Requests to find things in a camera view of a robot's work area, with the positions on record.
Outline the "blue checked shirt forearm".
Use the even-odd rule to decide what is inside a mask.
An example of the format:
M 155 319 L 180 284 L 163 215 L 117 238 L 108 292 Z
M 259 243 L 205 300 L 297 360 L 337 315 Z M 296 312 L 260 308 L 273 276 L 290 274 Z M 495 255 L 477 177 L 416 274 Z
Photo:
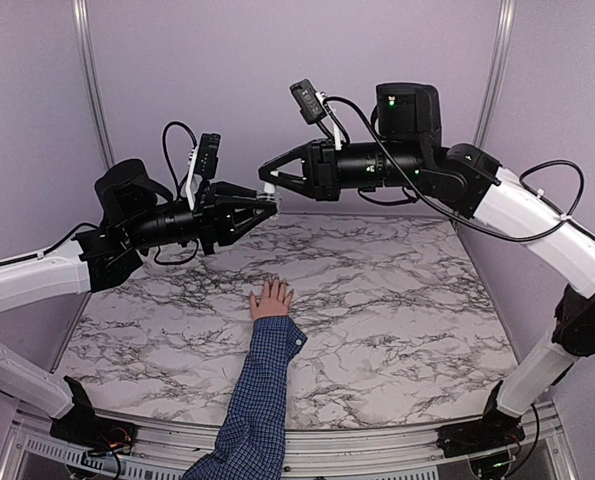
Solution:
M 212 452 L 185 479 L 279 479 L 286 449 L 287 374 L 307 336 L 288 316 L 254 322 L 248 354 Z

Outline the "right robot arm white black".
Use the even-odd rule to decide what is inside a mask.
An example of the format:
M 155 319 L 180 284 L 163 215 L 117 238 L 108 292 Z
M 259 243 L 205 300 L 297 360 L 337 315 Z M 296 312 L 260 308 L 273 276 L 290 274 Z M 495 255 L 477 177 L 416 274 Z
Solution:
M 317 201 L 335 201 L 345 189 L 366 197 L 399 187 L 405 203 L 424 202 L 470 229 L 522 244 L 566 279 L 553 331 L 493 388 L 479 419 L 442 427 L 437 444 L 453 457 L 520 441 L 532 403 L 595 354 L 595 234 L 480 148 L 444 147 L 431 85 L 379 84 L 363 123 L 369 141 L 352 142 L 334 123 L 320 139 L 263 164 L 259 177 L 268 191 L 282 187 Z

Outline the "clear nail polish bottle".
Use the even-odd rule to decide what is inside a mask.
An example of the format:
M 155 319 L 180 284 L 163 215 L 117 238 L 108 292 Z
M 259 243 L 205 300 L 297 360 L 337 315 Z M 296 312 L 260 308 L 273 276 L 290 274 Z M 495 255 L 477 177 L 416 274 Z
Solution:
M 282 198 L 279 193 L 261 192 L 257 195 L 257 199 L 269 203 L 274 208 L 273 214 L 270 216 L 273 221 L 279 219 L 282 205 Z

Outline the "person's bare hand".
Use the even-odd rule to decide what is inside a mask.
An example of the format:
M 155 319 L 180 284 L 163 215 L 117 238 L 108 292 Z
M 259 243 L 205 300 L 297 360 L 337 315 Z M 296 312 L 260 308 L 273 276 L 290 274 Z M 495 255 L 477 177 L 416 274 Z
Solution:
M 250 292 L 250 315 L 253 322 L 267 317 L 288 316 L 293 300 L 293 291 L 288 291 L 288 282 L 274 278 L 265 280 L 262 292 Z

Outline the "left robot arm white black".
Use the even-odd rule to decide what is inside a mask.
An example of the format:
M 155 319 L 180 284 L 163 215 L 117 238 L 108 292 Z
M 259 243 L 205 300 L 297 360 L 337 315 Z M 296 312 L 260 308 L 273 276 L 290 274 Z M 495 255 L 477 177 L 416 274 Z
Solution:
M 56 245 L 0 261 L 0 313 L 69 294 L 112 289 L 142 265 L 148 251 L 192 241 L 207 255 L 229 246 L 278 212 L 275 187 L 260 191 L 197 174 L 184 198 L 152 180 L 139 159 L 124 160 L 95 183 L 99 226 L 75 227 Z M 99 418 L 80 382 L 58 377 L 0 341 L 0 392 L 43 411 L 52 436 L 79 445 L 101 442 Z

